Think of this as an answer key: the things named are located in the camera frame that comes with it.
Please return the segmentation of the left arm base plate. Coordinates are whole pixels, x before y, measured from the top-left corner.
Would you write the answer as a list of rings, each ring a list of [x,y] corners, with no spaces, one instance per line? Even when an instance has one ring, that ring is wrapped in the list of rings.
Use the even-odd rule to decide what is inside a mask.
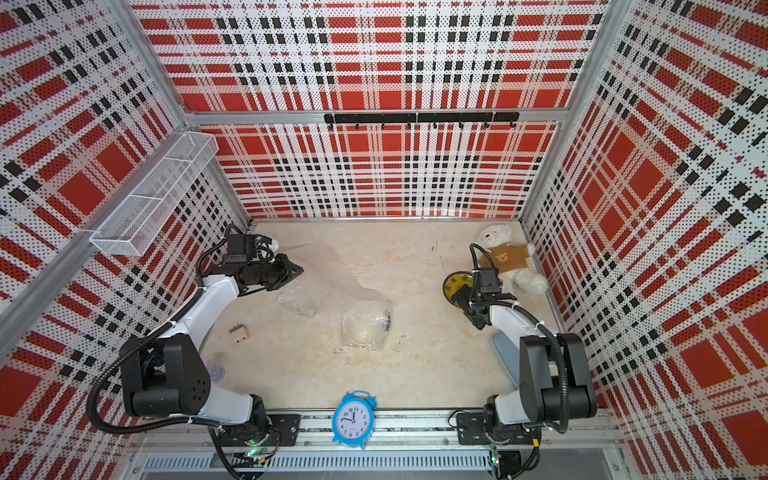
[[[271,414],[264,421],[225,426],[218,440],[222,447],[294,446],[300,420],[298,414]]]

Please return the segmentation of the yellow patterned plate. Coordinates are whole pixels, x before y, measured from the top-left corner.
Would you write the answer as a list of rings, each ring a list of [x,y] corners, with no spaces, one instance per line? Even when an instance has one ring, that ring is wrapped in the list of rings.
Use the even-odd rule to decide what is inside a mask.
[[[473,275],[468,271],[457,271],[448,275],[443,281],[442,291],[446,300],[452,305],[457,305],[455,297],[464,289],[473,286]]]

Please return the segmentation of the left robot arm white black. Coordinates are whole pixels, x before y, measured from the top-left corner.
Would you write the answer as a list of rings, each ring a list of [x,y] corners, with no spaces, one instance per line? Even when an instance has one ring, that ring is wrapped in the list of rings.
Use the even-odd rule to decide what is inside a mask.
[[[279,252],[275,240],[239,230],[226,232],[200,255],[196,288],[184,304],[146,336],[128,339],[96,378],[86,400],[90,424],[113,435],[199,425],[215,435],[243,432],[248,443],[276,433],[262,398],[215,385],[200,350],[230,304],[279,290],[303,272]],[[120,426],[102,416],[101,392],[113,378],[120,381],[126,415],[142,418],[143,424]]]

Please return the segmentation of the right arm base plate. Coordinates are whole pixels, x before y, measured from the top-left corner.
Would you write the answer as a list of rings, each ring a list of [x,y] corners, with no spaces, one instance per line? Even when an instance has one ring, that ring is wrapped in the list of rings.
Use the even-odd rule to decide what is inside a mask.
[[[488,427],[483,413],[457,410],[451,414],[449,423],[455,427],[458,442],[463,446],[529,445],[541,440],[539,430],[526,430],[522,426]]]

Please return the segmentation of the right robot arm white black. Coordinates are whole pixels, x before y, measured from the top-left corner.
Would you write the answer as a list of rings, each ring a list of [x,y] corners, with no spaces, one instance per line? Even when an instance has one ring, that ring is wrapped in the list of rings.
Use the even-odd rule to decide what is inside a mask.
[[[476,329],[497,329],[492,343],[513,381],[511,392],[488,398],[480,416],[468,414],[458,422],[462,444],[521,444],[544,429],[564,434],[572,420],[597,414],[578,335],[552,331],[502,291],[491,268],[455,272],[442,290]]]

